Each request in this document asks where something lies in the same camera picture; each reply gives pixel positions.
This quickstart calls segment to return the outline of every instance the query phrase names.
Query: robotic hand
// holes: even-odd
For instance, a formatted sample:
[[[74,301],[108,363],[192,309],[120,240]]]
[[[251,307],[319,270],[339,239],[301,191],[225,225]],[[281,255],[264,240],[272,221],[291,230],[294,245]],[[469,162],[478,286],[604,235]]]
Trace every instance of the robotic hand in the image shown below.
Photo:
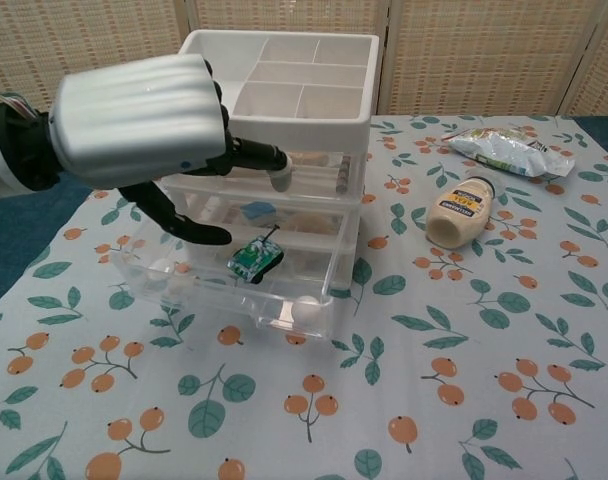
[[[51,188],[70,172],[118,188],[168,233],[225,245],[230,233],[179,215],[152,181],[174,173],[266,170],[277,191],[291,160],[272,145],[233,137],[220,86],[201,55],[168,55],[64,77],[49,113],[0,96],[0,198]]]

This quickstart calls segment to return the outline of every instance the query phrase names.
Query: squeeze bottle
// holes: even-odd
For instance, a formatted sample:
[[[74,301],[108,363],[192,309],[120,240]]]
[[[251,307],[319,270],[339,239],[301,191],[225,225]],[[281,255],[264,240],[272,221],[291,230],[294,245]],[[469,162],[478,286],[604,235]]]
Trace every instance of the squeeze bottle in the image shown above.
[[[436,245],[454,249],[477,237],[491,214],[499,180],[486,168],[473,168],[468,178],[440,195],[428,214],[426,236]]]

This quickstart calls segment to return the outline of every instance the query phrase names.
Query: blue object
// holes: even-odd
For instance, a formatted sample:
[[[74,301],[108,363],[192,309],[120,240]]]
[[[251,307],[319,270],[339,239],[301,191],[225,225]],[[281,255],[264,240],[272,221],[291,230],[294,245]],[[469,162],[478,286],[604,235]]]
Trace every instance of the blue object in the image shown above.
[[[0,200],[0,297],[50,243],[89,193],[89,187],[63,173],[60,183],[50,190]]]
[[[277,210],[267,202],[253,202],[240,207],[247,220],[257,220],[266,215],[275,215]]]

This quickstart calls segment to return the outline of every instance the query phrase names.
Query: bottle label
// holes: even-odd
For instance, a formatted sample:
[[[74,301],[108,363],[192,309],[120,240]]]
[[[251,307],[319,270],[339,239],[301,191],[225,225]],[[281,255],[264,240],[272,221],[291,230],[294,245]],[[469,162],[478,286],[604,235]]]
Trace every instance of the bottle label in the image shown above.
[[[440,206],[453,210],[454,212],[472,217],[482,210],[483,199],[471,192],[454,190],[446,200],[440,202]]]

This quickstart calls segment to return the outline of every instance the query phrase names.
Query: toy car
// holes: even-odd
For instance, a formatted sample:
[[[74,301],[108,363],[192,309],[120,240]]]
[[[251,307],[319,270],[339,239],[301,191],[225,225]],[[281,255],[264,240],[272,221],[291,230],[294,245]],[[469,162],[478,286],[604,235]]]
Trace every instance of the toy car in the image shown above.
[[[275,225],[267,235],[260,235],[235,252],[226,264],[229,270],[247,283],[260,283],[264,274],[279,265],[284,258],[280,246],[268,238],[278,228]]]

